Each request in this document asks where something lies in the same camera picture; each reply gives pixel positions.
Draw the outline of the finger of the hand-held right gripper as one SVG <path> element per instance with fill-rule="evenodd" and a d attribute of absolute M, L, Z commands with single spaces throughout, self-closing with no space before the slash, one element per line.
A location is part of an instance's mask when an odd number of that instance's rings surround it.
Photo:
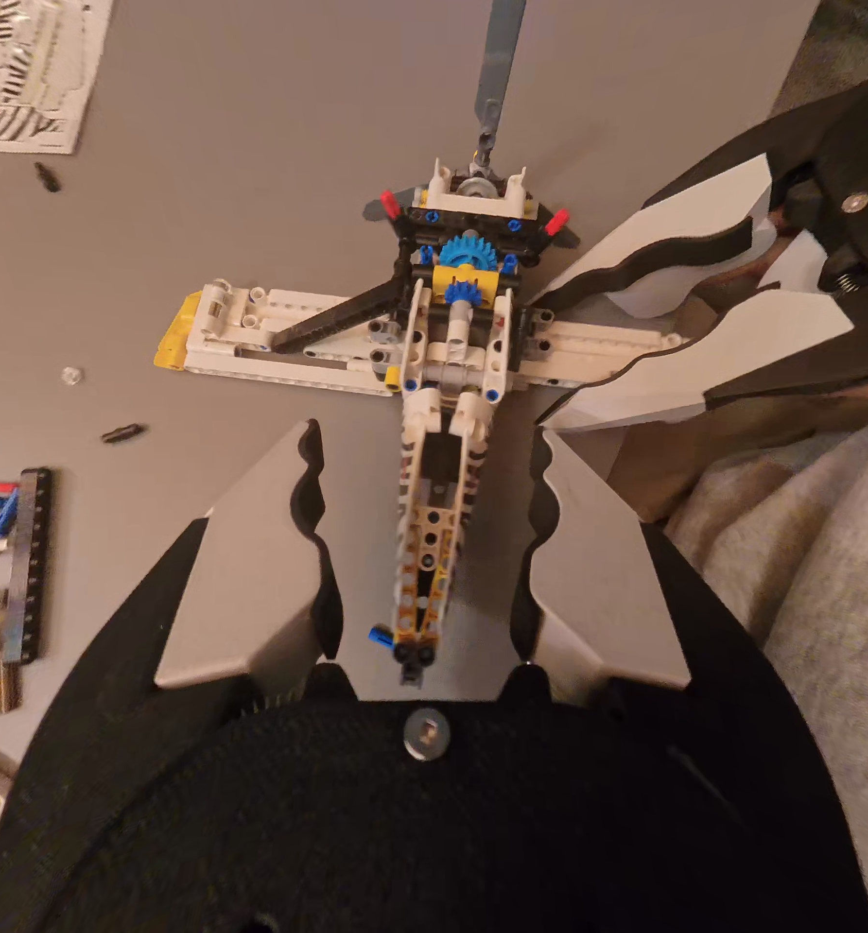
<path fill-rule="evenodd" d="M 675 423 L 702 413 L 708 390 L 852 328 L 830 296 L 763 290 L 733 307 L 705 337 L 674 351 L 640 356 L 612 378 L 560 398 L 535 426 L 578 432 Z"/>
<path fill-rule="evenodd" d="M 701 282 L 764 256 L 786 227 L 804 227 L 783 208 L 774 219 L 772 181 L 761 154 L 642 208 L 528 305 L 560 315 L 604 295 L 635 319 L 673 312 Z"/>

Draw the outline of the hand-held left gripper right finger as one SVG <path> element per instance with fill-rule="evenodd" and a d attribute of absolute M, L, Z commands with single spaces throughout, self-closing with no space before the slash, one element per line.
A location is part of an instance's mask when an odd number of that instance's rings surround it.
<path fill-rule="evenodd" d="M 635 511 L 552 430 L 530 465 L 533 539 L 521 558 L 510 636 L 552 691 L 624 679 L 674 691 L 691 674 Z"/>

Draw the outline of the long black lego beam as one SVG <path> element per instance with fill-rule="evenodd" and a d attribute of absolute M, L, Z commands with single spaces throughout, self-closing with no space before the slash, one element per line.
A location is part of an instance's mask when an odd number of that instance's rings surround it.
<path fill-rule="evenodd" d="M 39 654 L 50 554 L 53 471 L 20 474 L 6 615 L 0 626 L 5 664 L 27 665 Z"/>

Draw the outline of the striped sticker sheet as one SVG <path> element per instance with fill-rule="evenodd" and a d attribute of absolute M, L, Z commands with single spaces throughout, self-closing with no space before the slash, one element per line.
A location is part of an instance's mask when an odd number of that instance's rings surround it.
<path fill-rule="evenodd" d="M 112 1 L 0 1 L 0 153 L 72 155 Z"/>

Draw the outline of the white lego plane model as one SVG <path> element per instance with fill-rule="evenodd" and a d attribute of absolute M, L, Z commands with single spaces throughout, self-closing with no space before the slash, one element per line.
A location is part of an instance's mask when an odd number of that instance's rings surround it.
<path fill-rule="evenodd" d="M 355 297 L 219 278 L 182 303 L 153 364 L 225 378 L 401 399 L 397 577 L 386 645 L 405 686 L 437 657 L 454 569 L 496 409 L 513 389 L 572 388 L 687 342 L 674 332 L 555 321 L 521 303 L 522 276 L 550 245 L 573 249 L 568 213 L 527 190 L 525 169 L 490 163 L 525 2 L 493 2 L 466 168 L 436 160 L 412 190 L 367 204 L 397 238 L 391 277 Z"/>

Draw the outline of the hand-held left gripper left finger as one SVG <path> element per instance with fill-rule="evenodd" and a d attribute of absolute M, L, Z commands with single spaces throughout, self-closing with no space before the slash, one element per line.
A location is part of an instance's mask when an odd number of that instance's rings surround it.
<path fill-rule="evenodd" d="M 344 610 L 325 512 L 321 429 L 293 426 L 218 498 L 155 674 L 164 690 L 247 676 L 300 690 L 334 659 Z"/>

